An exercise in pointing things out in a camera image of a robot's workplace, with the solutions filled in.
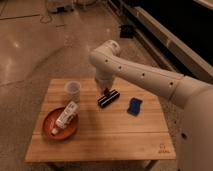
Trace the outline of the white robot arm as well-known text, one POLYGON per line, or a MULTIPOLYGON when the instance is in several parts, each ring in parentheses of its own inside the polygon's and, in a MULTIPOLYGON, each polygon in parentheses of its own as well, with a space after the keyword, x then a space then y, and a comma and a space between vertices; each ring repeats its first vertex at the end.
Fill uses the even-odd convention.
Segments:
POLYGON ((108 40, 89 54, 100 89, 120 77, 183 110, 178 142, 178 171, 213 171, 213 84, 119 57, 120 46, 108 40))

